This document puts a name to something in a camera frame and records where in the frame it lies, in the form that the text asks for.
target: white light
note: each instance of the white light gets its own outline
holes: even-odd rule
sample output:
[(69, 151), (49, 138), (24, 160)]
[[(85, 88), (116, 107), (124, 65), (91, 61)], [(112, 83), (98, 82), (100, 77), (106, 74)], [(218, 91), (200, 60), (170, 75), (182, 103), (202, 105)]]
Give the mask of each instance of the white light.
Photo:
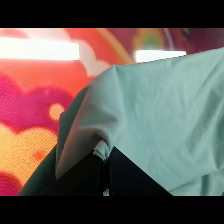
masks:
[(0, 58), (78, 60), (79, 45), (69, 41), (0, 37)]
[(140, 63), (184, 55), (186, 55), (185, 51), (137, 50), (135, 52), (135, 60), (137, 63)]

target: light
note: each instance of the light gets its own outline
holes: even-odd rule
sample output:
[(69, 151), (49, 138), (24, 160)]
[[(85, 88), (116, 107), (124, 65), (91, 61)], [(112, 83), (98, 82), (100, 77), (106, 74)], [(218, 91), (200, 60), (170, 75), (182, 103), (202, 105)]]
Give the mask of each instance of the light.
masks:
[(186, 55), (185, 51), (137, 50), (135, 52), (135, 61), (140, 63), (166, 58), (174, 58), (184, 55)]
[(0, 37), (0, 59), (79, 60), (79, 45), (69, 41)]

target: mural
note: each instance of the mural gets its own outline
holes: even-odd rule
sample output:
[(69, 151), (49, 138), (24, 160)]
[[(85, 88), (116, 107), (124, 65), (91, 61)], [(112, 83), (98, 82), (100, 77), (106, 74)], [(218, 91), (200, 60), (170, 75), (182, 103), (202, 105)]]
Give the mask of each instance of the mural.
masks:
[(190, 28), (0, 28), (0, 37), (75, 41), (80, 60), (0, 60), (0, 195), (18, 195), (54, 147), (58, 119), (76, 94), (136, 49), (197, 52)]

